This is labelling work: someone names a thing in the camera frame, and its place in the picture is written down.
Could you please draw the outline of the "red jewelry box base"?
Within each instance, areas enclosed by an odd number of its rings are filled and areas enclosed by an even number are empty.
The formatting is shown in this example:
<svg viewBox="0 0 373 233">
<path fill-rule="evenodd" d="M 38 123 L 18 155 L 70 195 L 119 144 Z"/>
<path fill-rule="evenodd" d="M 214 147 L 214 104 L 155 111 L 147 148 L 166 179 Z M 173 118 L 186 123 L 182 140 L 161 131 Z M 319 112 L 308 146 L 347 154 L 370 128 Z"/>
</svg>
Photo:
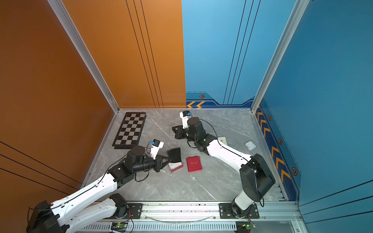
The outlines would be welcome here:
<svg viewBox="0 0 373 233">
<path fill-rule="evenodd" d="M 178 162 L 178 163 L 169 163 L 168 164 L 171 172 L 175 172 L 177 171 L 178 169 L 182 168 L 183 167 L 183 164 L 182 162 Z"/>
</svg>

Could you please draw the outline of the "red booklet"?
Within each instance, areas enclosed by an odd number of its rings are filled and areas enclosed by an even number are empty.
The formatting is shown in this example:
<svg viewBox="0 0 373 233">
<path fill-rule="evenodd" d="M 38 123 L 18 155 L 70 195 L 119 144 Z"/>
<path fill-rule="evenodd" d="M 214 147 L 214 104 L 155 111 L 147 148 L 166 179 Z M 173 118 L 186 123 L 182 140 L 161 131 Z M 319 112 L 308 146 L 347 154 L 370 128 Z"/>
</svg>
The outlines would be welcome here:
<svg viewBox="0 0 373 233">
<path fill-rule="evenodd" d="M 196 172 L 201 171 L 203 169 L 199 156 L 188 157 L 186 161 L 188 172 Z"/>
</svg>

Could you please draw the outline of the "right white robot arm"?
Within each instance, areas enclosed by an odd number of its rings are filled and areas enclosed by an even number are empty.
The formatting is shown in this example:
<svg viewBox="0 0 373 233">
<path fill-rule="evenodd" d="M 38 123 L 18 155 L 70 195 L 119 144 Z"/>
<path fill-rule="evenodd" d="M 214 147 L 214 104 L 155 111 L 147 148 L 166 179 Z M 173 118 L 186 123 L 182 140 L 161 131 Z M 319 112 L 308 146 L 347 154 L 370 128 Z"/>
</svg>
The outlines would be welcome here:
<svg viewBox="0 0 373 233">
<path fill-rule="evenodd" d="M 239 152 L 205 130 L 198 132 L 179 125 L 172 127 L 172 131 L 176 139 L 193 142 L 199 151 L 223 161 L 240 174 L 242 191 L 231 202 L 236 218 L 246 217 L 254 210 L 253 204 L 259 203 L 275 184 L 275 178 L 262 155 Z"/>
</svg>

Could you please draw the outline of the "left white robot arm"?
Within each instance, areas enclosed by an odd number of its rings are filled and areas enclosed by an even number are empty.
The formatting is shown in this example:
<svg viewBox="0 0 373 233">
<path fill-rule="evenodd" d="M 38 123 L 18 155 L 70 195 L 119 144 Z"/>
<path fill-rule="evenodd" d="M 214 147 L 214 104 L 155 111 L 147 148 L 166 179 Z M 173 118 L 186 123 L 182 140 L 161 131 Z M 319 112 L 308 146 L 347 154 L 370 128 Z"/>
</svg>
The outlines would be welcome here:
<svg viewBox="0 0 373 233">
<path fill-rule="evenodd" d="M 74 233 L 107 217 L 124 217 L 127 202 L 114 191 L 133 180 L 137 172 L 160 172 L 172 161 L 162 155 L 149 157 L 143 146 L 134 146 L 93 183 L 53 203 L 39 203 L 29 217 L 26 232 Z"/>
</svg>

